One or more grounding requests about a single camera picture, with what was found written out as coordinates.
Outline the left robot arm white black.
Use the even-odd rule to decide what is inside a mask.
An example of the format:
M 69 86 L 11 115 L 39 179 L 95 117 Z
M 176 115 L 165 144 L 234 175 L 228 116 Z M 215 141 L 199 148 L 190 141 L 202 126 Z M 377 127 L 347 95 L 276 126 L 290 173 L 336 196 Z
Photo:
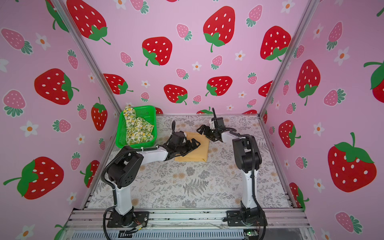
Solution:
M 176 157 L 184 157 L 201 145 L 196 139 L 188 140 L 182 131 L 172 132 L 162 145 L 152 148 L 133 149 L 123 147 L 103 169 L 101 180 L 112 188 L 114 206 L 109 208 L 115 216 L 133 221 L 134 207 L 131 203 L 131 187 L 140 167 L 154 162 L 164 162 Z

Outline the tan yellow skirt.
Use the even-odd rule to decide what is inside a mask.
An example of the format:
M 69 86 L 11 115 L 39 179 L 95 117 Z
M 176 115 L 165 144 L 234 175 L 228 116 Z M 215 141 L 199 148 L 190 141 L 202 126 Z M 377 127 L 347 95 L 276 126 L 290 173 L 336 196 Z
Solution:
M 199 133 L 194 132 L 186 132 L 187 139 L 192 141 L 192 139 L 195 139 L 200 143 L 200 146 L 197 147 L 197 149 L 192 150 L 190 153 L 188 153 L 184 157 L 176 157 L 176 162 L 204 162 L 206 163 L 208 160 L 208 150 L 209 150 L 209 144 L 210 141 L 208 138 L 206 138 L 203 135 L 200 135 Z

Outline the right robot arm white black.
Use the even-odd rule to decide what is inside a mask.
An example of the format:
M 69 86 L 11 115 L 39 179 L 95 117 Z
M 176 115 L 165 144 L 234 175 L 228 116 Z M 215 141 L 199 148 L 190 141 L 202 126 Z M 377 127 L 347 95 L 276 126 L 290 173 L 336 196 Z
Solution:
M 234 128 L 224 125 L 223 118 L 214 117 L 210 125 L 202 125 L 197 133 L 212 142 L 231 144 L 236 167 L 242 172 L 243 192 L 239 218 L 245 225 L 267 226 L 265 211 L 257 198 L 257 175 L 262 163 L 256 139 L 250 134 L 241 134 Z

